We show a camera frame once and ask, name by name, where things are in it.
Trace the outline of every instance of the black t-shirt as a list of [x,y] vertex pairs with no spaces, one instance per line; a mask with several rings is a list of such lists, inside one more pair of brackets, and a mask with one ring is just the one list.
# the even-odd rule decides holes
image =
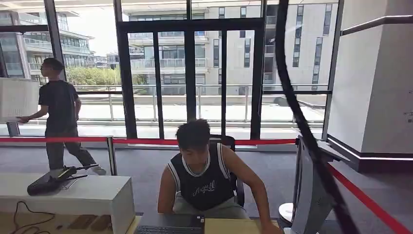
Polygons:
[[200,211],[211,209],[234,196],[230,173],[222,158],[222,145],[211,143],[204,171],[194,174],[179,153],[168,167],[175,179],[177,191]]
[[63,81],[50,81],[39,90],[39,105],[49,107],[46,132],[60,133],[77,126],[75,100],[78,99],[73,85]]

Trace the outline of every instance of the black chair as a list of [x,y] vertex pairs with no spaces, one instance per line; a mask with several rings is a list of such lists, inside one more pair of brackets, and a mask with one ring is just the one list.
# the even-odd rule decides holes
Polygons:
[[[223,145],[226,145],[230,149],[232,149],[232,151],[235,152],[235,139],[231,136],[211,134],[209,141],[213,143],[221,143]],[[229,172],[229,174],[231,176],[232,189],[236,193],[235,199],[240,206],[244,207],[244,203],[245,203],[244,183],[240,179],[237,179],[235,174],[233,174],[232,172]]]

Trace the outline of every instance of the white sneaker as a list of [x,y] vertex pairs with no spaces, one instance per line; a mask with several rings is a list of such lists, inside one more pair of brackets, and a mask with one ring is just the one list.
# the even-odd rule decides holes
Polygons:
[[92,167],[92,171],[96,174],[98,174],[99,176],[104,176],[106,175],[106,170],[97,166],[97,167]]

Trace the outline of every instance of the keyboard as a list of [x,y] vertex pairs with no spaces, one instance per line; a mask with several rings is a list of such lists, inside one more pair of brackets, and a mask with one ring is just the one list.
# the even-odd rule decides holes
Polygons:
[[138,226],[135,234],[203,234],[201,228]]

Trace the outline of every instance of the walkie-talkie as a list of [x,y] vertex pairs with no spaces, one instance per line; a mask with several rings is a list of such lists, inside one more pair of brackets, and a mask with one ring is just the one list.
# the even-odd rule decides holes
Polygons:
[[48,194],[55,192],[63,186],[63,183],[72,180],[87,177],[88,175],[81,175],[71,177],[76,174],[78,170],[89,169],[96,167],[98,164],[89,165],[86,167],[64,167],[62,169],[52,170],[37,179],[35,182],[27,186],[27,193],[30,196]]

